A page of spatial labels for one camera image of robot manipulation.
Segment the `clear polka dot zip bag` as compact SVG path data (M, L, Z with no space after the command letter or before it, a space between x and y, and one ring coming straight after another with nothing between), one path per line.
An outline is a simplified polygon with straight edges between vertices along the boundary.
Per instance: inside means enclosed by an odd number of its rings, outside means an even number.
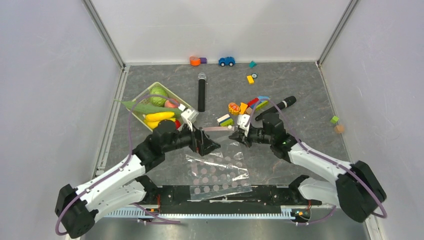
M253 190L242 145L229 139L233 131L233 127L208 131L210 138L221 145L210 154L200 156L189 148L184 149L192 201L227 198Z

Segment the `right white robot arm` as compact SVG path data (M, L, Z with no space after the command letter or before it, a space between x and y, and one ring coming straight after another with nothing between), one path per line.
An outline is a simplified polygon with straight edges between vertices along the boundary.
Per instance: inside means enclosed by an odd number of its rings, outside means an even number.
M306 200L318 200L333 205L352 220L364 222L370 215L386 218L383 202L387 194L372 169L363 161L342 161L313 149L300 139L286 132L283 121L276 113L268 113L262 119L262 127L250 124L248 114L239 115L237 128L229 136L246 147L252 144L269 145L273 154L288 163L301 166L323 180L306 175L298 177L289 189L289 199L295 204Z

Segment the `yellow banana bunch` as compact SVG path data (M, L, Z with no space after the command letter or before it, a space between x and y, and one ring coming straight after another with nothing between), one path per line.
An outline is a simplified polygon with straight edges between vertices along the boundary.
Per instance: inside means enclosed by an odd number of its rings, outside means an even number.
M157 113L147 114L143 120L143 122L150 128L155 129L160 122L165 120L171 120L175 122L177 118L175 117L175 113L172 111L164 111Z

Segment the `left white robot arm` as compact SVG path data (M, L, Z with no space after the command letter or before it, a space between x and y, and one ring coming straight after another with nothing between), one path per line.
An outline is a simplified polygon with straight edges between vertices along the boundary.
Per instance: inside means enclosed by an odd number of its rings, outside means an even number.
M153 203L157 190L150 185L136 183L134 191L124 184L142 177L165 161L165 154L189 147L194 153L205 156L219 149L202 128L184 124L181 129L171 120L163 120L126 158L102 175L72 187L63 186L58 193L54 209L57 215L55 233L75 239L87 233L104 215L123 206L143 201Z

